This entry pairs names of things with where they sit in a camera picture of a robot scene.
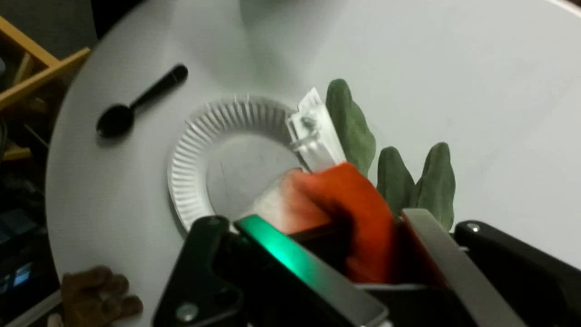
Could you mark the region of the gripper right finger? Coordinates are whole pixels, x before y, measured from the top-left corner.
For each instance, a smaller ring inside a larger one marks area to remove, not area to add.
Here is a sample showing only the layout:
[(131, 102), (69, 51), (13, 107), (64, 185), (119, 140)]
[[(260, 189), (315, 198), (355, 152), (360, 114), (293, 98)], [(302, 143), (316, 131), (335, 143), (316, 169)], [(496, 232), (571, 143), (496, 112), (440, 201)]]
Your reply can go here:
[(469, 254), (427, 209), (405, 209), (402, 221), (411, 229), (440, 280), (458, 296), (478, 327), (527, 327)]

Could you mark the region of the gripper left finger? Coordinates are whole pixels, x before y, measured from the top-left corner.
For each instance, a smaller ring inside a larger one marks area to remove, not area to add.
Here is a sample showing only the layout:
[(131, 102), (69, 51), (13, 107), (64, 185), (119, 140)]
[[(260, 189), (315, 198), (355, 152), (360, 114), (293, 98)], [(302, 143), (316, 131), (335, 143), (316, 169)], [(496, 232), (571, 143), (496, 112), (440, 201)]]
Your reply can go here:
[(336, 327), (384, 327), (389, 310), (345, 276), (260, 216), (235, 227), (302, 289), (300, 300)]

